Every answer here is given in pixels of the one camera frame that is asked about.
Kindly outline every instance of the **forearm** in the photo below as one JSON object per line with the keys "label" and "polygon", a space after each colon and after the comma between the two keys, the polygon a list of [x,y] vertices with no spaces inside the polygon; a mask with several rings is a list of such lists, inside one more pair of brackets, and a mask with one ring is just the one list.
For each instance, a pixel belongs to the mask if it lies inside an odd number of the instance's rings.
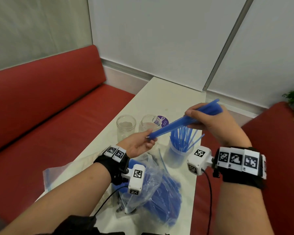
{"label": "forearm", "polygon": [[216,235],[274,234],[261,190],[223,182],[217,208]]}
{"label": "forearm", "polygon": [[70,215],[89,216],[110,183],[108,170],[95,163],[36,201],[0,235],[52,233]]}

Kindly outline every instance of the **black cable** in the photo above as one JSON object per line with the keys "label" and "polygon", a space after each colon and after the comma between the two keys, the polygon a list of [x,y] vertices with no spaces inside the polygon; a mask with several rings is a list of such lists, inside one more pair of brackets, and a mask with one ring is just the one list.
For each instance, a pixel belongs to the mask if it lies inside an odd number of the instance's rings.
{"label": "black cable", "polygon": [[205,172],[204,169],[202,169],[202,172],[206,175],[206,177],[208,179],[209,189],[210,189],[210,209],[209,209],[209,222],[208,222],[208,230],[207,230],[207,235],[209,235],[211,216],[212,216],[212,189],[211,189],[211,183],[210,183],[210,179],[209,179],[207,172]]}
{"label": "black cable", "polygon": [[100,206],[100,208],[98,209],[98,211],[95,213],[94,216],[96,216],[96,215],[98,214],[99,210],[101,210],[101,208],[104,206],[104,204],[108,201],[108,199],[110,199],[110,197],[111,197],[115,192],[117,192],[119,189],[122,189],[122,188],[124,188],[124,187],[127,187],[127,186],[122,186],[122,187],[116,189],[114,192],[112,192],[112,194],[109,195],[109,197],[105,200],[105,202]]}

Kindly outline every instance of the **hand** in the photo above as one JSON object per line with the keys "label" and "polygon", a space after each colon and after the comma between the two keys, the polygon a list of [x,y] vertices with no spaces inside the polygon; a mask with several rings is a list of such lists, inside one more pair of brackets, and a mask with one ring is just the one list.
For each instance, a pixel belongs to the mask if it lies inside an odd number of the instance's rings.
{"label": "hand", "polygon": [[152,147],[155,145],[155,142],[157,142],[157,138],[154,140],[149,140],[146,138],[149,134],[151,134],[151,132],[152,129],[141,133],[134,133],[119,142],[117,146],[125,149],[129,158],[136,158],[152,149]]}
{"label": "hand", "polygon": [[214,116],[196,110],[206,104],[199,103],[185,112],[187,116],[199,121],[198,124],[188,125],[189,128],[207,129],[224,147],[251,147],[251,141],[224,106],[221,106],[223,112]]}

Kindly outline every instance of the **plastic bag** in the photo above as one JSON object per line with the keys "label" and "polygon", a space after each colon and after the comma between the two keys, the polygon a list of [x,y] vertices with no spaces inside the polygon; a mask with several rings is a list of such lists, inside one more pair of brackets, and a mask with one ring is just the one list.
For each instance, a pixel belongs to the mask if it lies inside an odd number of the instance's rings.
{"label": "plastic bag", "polygon": [[[180,183],[174,180],[166,171],[161,169],[152,159],[150,154],[143,154],[138,158],[131,159],[129,168],[134,164],[142,164],[146,167],[142,192],[139,196],[128,194],[127,188],[119,191],[121,203],[125,213],[133,212],[137,207],[147,209],[158,221],[172,226],[180,213],[182,197]],[[126,185],[114,185],[114,189]]]}
{"label": "plastic bag", "polygon": [[43,184],[45,186],[45,191],[51,191],[58,185],[85,170],[87,167],[93,164],[94,160],[99,156],[100,153],[101,152],[91,154],[87,157],[70,162],[62,167],[51,167],[44,170]]}

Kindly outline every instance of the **wristband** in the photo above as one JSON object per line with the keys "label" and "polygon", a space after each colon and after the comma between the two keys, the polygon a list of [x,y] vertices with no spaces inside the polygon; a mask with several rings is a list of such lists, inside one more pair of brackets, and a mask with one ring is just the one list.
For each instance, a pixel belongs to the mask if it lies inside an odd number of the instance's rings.
{"label": "wristband", "polygon": [[127,174],[129,166],[129,157],[126,150],[116,145],[109,146],[105,149],[101,156],[99,156],[94,163],[102,164],[110,173],[111,182],[119,185],[123,182],[121,173]]}
{"label": "wristband", "polygon": [[266,157],[254,148],[220,147],[213,161],[213,176],[223,176],[224,182],[264,188]]}

